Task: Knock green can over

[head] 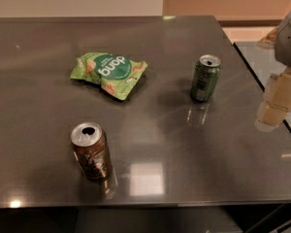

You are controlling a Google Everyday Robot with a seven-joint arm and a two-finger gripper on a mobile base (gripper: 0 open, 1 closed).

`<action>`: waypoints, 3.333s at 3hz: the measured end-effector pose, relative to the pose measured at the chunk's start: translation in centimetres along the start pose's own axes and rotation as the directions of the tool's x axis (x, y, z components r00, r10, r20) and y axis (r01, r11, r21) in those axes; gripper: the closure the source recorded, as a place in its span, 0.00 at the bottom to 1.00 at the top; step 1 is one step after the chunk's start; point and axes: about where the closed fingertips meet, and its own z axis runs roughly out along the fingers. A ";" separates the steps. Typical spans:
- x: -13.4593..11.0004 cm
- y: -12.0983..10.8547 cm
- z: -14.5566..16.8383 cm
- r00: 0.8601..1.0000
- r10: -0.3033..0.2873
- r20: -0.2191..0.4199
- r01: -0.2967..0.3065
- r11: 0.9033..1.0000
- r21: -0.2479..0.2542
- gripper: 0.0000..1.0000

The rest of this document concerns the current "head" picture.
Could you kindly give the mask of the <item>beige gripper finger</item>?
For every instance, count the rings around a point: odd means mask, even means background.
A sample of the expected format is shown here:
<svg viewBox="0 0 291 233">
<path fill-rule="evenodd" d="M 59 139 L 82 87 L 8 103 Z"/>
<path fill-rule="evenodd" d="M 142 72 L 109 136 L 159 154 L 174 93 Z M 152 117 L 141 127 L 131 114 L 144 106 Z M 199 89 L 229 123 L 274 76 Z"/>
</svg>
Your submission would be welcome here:
<svg viewBox="0 0 291 233">
<path fill-rule="evenodd" d="M 279 75 L 271 73 L 267 80 L 255 127 L 261 132 L 271 132 L 279 127 L 290 113 L 291 67 L 287 67 Z"/>
</svg>

